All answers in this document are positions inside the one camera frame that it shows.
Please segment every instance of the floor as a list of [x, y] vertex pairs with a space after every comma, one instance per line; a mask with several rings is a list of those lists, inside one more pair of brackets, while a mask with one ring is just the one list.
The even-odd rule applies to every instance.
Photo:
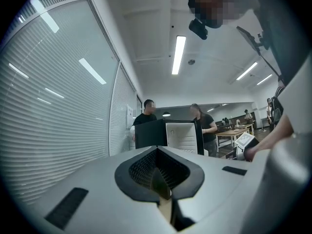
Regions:
[[[267, 135], [269, 135], [270, 130], [268, 127], [264, 128], [265, 132], [262, 129], [255, 130], [254, 136], [257, 138], [257, 140], [261, 141], [263, 140]], [[219, 153], [217, 153], [217, 157], [223, 157], [226, 154], [228, 154], [231, 151], [231, 141], [228, 140], [226, 142], [223, 142], [219, 146]]]

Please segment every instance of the mini fridge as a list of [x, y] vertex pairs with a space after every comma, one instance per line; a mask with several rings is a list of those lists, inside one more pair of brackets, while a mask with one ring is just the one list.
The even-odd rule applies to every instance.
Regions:
[[169, 146], [204, 155], [203, 134], [199, 121], [159, 119], [135, 126], [136, 149]]

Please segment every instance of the dark shirt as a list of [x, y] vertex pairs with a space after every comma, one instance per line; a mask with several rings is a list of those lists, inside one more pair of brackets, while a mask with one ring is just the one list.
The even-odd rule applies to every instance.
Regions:
[[133, 126], [150, 122], [153, 120], [157, 120], [156, 116], [153, 114], [150, 115], [140, 114], [138, 117], [136, 117], [135, 121], [133, 122]]
[[311, 49], [309, 40], [296, 15], [283, 0], [258, 1], [260, 8], [254, 13], [287, 85], [307, 58]]
[[[202, 129], [209, 129], [211, 128], [210, 124], [214, 122], [214, 119], [209, 114], [202, 114], [198, 121], [200, 122]], [[213, 141], [215, 139], [215, 134], [213, 133], [203, 134], [203, 139], [204, 143]]]

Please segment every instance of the backpack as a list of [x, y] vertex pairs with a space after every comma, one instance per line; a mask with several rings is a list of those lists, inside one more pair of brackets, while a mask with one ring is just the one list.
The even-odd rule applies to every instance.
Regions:
[[278, 87], [275, 96], [272, 97], [272, 112], [271, 115], [273, 116], [274, 125], [277, 125], [279, 120], [281, 119], [283, 115], [284, 108], [279, 102], [277, 96], [283, 91], [284, 87]]

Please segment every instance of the wooden table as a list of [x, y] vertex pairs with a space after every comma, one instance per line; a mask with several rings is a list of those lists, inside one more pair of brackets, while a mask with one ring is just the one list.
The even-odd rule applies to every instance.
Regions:
[[246, 124], [244, 126], [235, 127], [235, 129], [247, 129], [249, 127], [252, 127], [252, 133], [254, 134], [254, 124]]
[[237, 136], [243, 134], [244, 132], [249, 133], [249, 129], [248, 128], [243, 128], [243, 129], [240, 129], [239, 131], [229, 130], [229, 131], [226, 131], [226, 132], [222, 132], [222, 133], [216, 134], [215, 136], [216, 136], [216, 142], [217, 142], [217, 145], [216, 145], [217, 146], [217, 153], [219, 152], [218, 137], [221, 137], [221, 136], [223, 136], [223, 137], [230, 137], [231, 138], [231, 147], [233, 148], [233, 142], [236, 141]]

